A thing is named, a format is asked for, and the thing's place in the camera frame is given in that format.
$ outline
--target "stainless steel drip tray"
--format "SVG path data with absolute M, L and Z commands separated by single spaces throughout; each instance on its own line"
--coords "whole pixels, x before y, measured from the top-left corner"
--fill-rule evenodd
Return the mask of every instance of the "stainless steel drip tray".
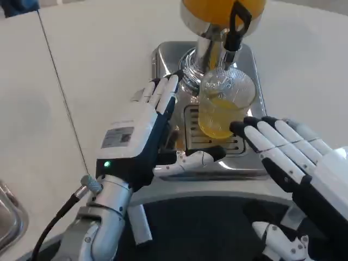
M 161 78 L 184 69 L 183 58 L 194 52 L 196 42 L 171 41 L 161 43 L 152 53 L 152 77 Z M 257 75 L 254 56 L 247 45 L 243 45 L 234 67 L 245 72 L 255 83 L 257 98 L 248 115 L 262 117 L 266 115 L 261 87 Z M 194 169 L 181 175 L 168 177 L 169 180 L 206 181 L 255 179 L 265 177 L 266 171 L 257 154 L 239 137 L 221 141 L 204 135 L 198 126 L 197 92 L 187 88 L 183 81 L 177 93 L 177 103 L 171 119 L 171 126 L 178 136 L 177 150 L 189 150 L 220 145 L 226 149 L 227 157 L 208 166 Z

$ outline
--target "white countertop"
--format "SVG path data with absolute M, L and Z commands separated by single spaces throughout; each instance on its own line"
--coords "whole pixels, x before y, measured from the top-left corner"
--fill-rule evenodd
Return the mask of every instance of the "white countertop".
M 92 175 L 96 148 L 100 146 L 114 111 L 121 110 L 134 91 L 144 87 L 144 83 L 150 78 L 151 52 L 164 41 L 196 39 L 180 19 L 179 0 L 147 0 L 146 4 L 142 3 L 139 0 L 86 0 L 40 10 L 67 105 Z M 28 16 L 6 21 L 30 26 L 30 21 L 25 21 L 23 17 Z M 38 23 L 38 19 L 31 18 L 31 23 Z M 344 34 L 347 25 L 347 16 L 270 1 L 259 28 L 245 39 L 256 56 L 268 114 L 293 117 L 306 122 L 332 146 L 348 144 L 344 131 L 348 123 L 341 120 L 345 116 L 345 100 L 348 97 L 344 77 L 348 58 L 348 36 Z M 0 30 L 4 30 L 2 27 L 3 22 L 0 23 Z M 25 150 L 19 150 L 18 147 L 13 150 L 17 158 L 24 161 L 21 165 L 13 165 L 11 152 L 6 152 L 1 159 L 4 166 L 8 166 L 5 171 L 9 177 L 5 181 L 23 198 L 24 206 L 35 209 L 34 212 L 31 210 L 30 220 L 34 223 L 32 227 L 37 224 L 6 253 L 7 256 L 0 257 L 1 260 L 13 260 L 34 246 L 42 229 L 66 196 L 78 185 L 78 179 L 84 170 L 57 79 L 52 64 L 49 65 L 49 53 L 44 46 L 43 33 L 39 31 L 35 38 L 38 43 L 32 44 L 35 49 L 29 54 L 26 52 L 28 57 L 24 56 L 24 59 L 31 65 L 40 63 L 39 68 L 36 67 L 40 74 L 32 84 L 32 89 L 39 90 L 38 97 L 44 95 L 46 105 L 51 109 L 40 109 L 40 113 L 51 113 L 50 117 L 46 116 L 51 119 L 48 120 L 48 127 L 45 125 L 50 132 L 46 131 L 40 138 L 32 138 L 35 142 L 25 144 Z M 28 44 L 28 41 L 22 39 L 19 42 Z M 17 61 L 22 61 L 23 55 L 16 53 Z M 331 126 L 337 129 L 334 135 L 331 134 Z M 30 188 L 25 188 L 25 184 L 18 185 L 18 176 L 15 178 L 14 175 L 27 173 L 27 168 L 35 175 L 27 177 Z M 66 179 L 71 181 L 67 182 L 68 187 L 56 186 Z M 47 181 L 50 187 L 43 186 L 40 182 L 37 186 L 39 189 L 31 189 L 34 181 L 41 180 Z M 284 196 L 271 182 L 215 182 L 210 185 L 155 182 L 135 194 L 133 203 L 144 199 L 150 201 L 158 194 L 166 197 L 180 192 L 184 195 L 192 190 Z M 38 198 L 47 199 L 48 191 L 52 191 L 52 194 L 56 191 L 55 198 L 60 202 L 57 200 L 48 206 L 41 200 L 40 204 L 33 204 L 38 202 Z M 73 215 L 74 212 L 70 213 L 58 224 L 54 233 L 62 232 L 69 221 L 72 221 Z
M 37 14 L 2 20 L 0 37 L 0 179 L 29 214 L 23 238 L 0 256 L 11 261 L 34 247 L 86 170 Z

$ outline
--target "orange juice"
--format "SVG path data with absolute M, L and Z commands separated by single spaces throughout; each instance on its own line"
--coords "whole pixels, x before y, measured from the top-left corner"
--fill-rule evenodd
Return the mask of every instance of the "orange juice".
M 228 28 L 229 16 L 235 0 L 183 0 L 186 8 L 197 18 Z M 239 0 L 250 12 L 252 19 L 258 18 L 265 7 L 266 0 Z M 241 25 L 237 19 L 236 26 Z

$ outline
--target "clear plastic cup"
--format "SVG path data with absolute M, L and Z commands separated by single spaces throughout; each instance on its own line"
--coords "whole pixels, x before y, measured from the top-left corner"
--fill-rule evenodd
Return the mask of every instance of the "clear plastic cup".
M 202 132 L 214 139 L 232 135 L 229 124 L 242 121 L 256 97 L 256 87 L 244 72 L 231 67 L 216 68 L 201 81 L 198 124 Z

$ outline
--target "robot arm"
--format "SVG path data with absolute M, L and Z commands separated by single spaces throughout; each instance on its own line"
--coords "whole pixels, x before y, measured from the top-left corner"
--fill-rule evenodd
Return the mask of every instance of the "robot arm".
M 178 71 L 149 82 L 139 101 L 117 112 L 98 152 L 96 178 L 102 190 L 80 208 L 53 260 L 112 260 L 133 192 L 150 185 L 154 175 L 176 175 L 225 157 L 220 146 L 160 153 L 181 78 Z
M 332 150 L 307 126 L 290 120 L 246 117 L 231 123 L 260 155 L 271 178 L 344 251 L 348 233 L 348 148 Z

